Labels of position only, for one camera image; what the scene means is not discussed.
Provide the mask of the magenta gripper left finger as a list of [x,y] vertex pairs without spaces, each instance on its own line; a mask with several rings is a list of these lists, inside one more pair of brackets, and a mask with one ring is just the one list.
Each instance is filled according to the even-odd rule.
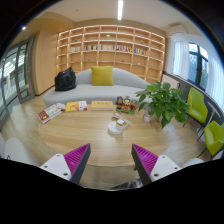
[[41,166],[41,169],[79,184],[90,154],[90,144],[85,144],[65,155],[55,154]]

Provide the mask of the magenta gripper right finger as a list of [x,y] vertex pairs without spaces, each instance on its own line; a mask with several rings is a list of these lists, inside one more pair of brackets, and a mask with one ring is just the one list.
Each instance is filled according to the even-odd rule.
[[132,145],[131,154],[143,185],[148,185],[180,170],[180,167],[168,156],[157,156],[136,144]]

